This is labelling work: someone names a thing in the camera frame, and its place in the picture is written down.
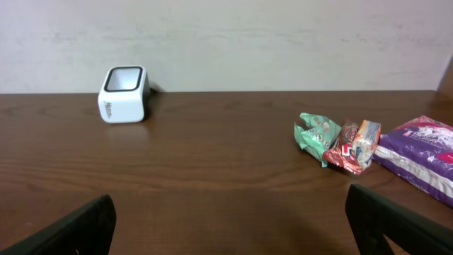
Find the brown tabletop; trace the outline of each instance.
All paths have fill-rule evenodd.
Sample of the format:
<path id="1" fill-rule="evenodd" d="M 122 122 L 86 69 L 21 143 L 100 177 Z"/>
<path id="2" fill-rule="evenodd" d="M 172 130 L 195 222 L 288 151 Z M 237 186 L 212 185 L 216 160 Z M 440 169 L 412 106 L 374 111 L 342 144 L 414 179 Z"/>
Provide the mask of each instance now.
<path id="1" fill-rule="evenodd" d="M 97 95 L 0 96 L 0 249 L 108 193 L 110 254 L 358 254 L 344 211 L 361 183 L 445 226 L 453 210 L 373 164 L 361 176 L 301 151 L 301 112 L 453 125 L 433 91 L 164 93 L 109 125 Z"/>

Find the purple plastic package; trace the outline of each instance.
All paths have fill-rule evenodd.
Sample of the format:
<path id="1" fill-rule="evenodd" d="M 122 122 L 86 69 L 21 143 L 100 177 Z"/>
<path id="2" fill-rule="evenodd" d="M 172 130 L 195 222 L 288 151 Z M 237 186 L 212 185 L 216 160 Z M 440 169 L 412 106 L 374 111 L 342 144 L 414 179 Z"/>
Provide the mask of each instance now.
<path id="1" fill-rule="evenodd" d="M 373 159 L 453 208 L 453 127 L 421 116 L 381 135 Z"/>

